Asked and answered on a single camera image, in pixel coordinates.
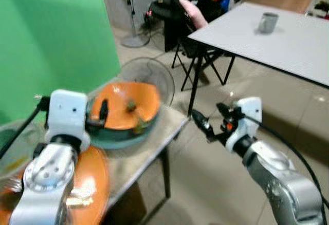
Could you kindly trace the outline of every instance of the metal table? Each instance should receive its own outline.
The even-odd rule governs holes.
[[[107,209],[113,207],[123,194],[138,180],[154,160],[159,158],[163,168],[165,200],[170,198],[169,143],[188,122],[182,113],[162,105],[158,120],[148,138],[124,149],[105,151],[109,160],[110,196]]]
[[[272,34],[257,33],[264,12],[279,15]],[[329,88],[328,36],[329,21],[320,18],[252,3],[237,6],[188,36],[200,44],[188,113],[207,46]]]

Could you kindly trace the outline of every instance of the fan stand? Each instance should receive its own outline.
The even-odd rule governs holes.
[[[140,48],[149,43],[150,38],[143,33],[137,34],[135,28],[135,9],[133,0],[127,0],[128,5],[130,5],[131,16],[132,16],[132,35],[128,35],[121,40],[121,45],[128,48]]]

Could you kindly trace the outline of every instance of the green screen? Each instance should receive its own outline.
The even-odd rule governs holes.
[[[120,70],[103,0],[0,0],[0,124],[35,94],[89,92]]]

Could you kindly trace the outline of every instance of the orange plate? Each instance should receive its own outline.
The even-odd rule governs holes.
[[[99,224],[107,205],[109,196],[107,159],[99,149],[92,146],[80,154],[74,176],[75,188],[91,186],[94,186],[96,190],[91,196],[93,202],[85,208],[69,210],[72,224]],[[17,203],[20,197],[8,190],[0,195],[2,196],[0,199],[0,224],[8,224],[12,213],[12,209],[8,208],[8,203]]]
[[[99,120],[102,102],[107,99],[108,116],[105,128],[127,130],[134,128],[138,117],[145,122],[151,121],[159,111],[160,95],[156,86],[146,83],[111,83],[96,97],[90,118]],[[135,112],[127,109],[128,101],[136,103]]]

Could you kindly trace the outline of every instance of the gray mug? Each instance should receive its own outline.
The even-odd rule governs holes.
[[[279,16],[275,13],[263,13],[258,30],[261,33],[272,33],[277,24]]]

